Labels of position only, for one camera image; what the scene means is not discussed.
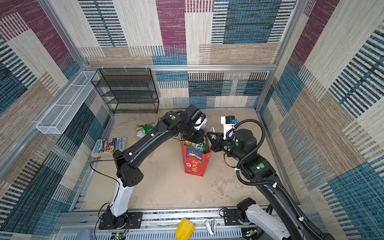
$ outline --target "beige tabletop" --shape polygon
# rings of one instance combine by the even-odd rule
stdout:
[[[139,140],[136,125],[157,122],[168,110],[160,109],[158,114],[118,114],[110,137],[127,137],[126,148]],[[258,119],[253,109],[203,109],[208,119],[206,125],[223,132],[221,116],[234,115],[239,121]],[[252,122],[239,128],[247,128],[259,141],[261,130]],[[259,154],[276,168],[266,141]],[[227,163],[236,166],[237,161],[227,157]],[[256,187],[241,184],[233,168],[223,161],[223,152],[213,152],[203,177],[184,173],[181,145],[176,139],[169,139],[153,151],[140,165],[143,180],[135,186],[128,207],[130,209],[175,208],[175,207],[220,207],[236,206],[240,201],[251,197],[259,205],[268,205],[266,198]],[[113,161],[99,162],[97,170],[116,177]],[[95,173],[87,190],[82,209],[99,209],[110,202],[115,191],[116,181]]]

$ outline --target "patchwork carpet wall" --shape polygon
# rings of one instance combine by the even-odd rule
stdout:
[[[51,3],[87,62],[99,66],[272,64],[295,7],[295,0]],[[253,107],[263,74],[157,72],[159,108]]]
[[[0,0],[0,155],[78,70],[37,0]],[[63,135],[38,134],[0,181],[0,239],[46,239],[110,116],[88,96]]]
[[[310,0],[262,119],[295,197],[335,239],[384,239],[384,1]]]

